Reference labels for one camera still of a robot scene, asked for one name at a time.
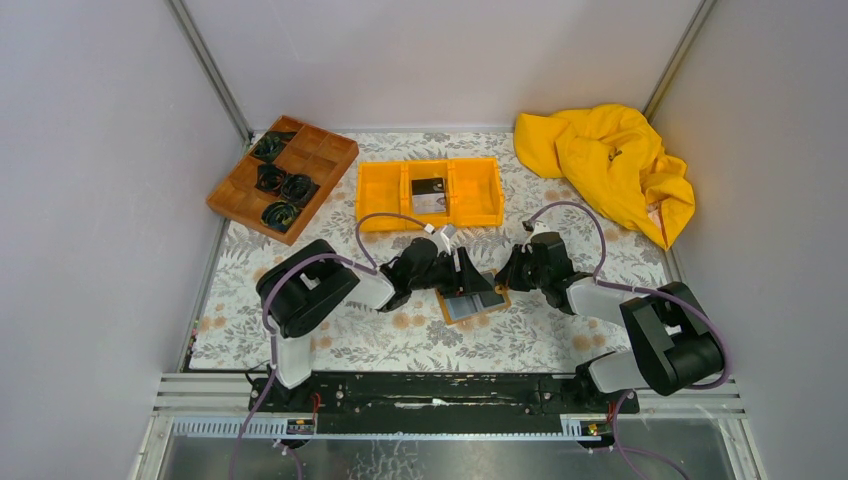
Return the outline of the yellow leather card holder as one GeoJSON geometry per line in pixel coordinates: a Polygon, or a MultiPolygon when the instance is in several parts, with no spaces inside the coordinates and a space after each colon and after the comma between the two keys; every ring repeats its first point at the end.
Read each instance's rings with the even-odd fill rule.
{"type": "MultiPolygon", "coordinates": [[[[508,293],[506,291],[502,291],[499,287],[498,290],[500,293],[506,294],[508,296],[508,293]]],[[[445,298],[441,294],[436,293],[436,298],[438,300],[444,320],[448,325],[455,325],[460,322],[470,320],[480,314],[488,314],[506,310],[511,306],[511,300],[509,296],[508,303],[506,305],[495,309],[484,309],[481,306],[479,294],[445,298]]]]}

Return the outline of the dark card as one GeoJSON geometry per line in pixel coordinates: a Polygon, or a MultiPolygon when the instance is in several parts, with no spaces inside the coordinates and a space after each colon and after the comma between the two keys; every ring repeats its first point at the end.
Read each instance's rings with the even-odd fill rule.
{"type": "Polygon", "coordinates": [[[483,277],[489,283],[490,289],[479,293],[481,306],[484,309],[495,309],[506,305],[508,303],[508,296],[499,292],[495,282],[495,271],[484,272],[483,277]]]}

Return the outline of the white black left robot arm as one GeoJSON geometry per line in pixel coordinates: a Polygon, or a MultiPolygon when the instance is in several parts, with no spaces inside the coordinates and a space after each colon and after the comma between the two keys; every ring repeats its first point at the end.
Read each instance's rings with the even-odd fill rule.
{"type": "Polygon", "coordinates": [[[464,247],[427,238],[413,240],[390,261],[370,268],[316,240],[266,272],[257,282],[262,322],[270,332],[272,398],[288,411],[309,401],[312,359],[309,336],[348,301],[378,312],[403,306],[414,291],[444,299],[494,291],[464,247]]]}

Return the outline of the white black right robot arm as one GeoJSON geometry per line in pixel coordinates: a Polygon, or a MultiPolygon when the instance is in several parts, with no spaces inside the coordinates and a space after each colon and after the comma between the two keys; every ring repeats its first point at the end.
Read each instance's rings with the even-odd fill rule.
{"type": "Polygon", "coordinates": [[[545,232],[513,247],[496,274],[498,286],[539,290],[567,315],[622,326],[629,347],[607,353],[575,370],[573,396],[583,410],[597,412],[624,390],[649,389],[669,396],[681,389],[708,389],[708,378],[727,378],[728,361],[717,335],[688,286],[657,290],[597,279],[573,267],[560,235],[545,232]]]}

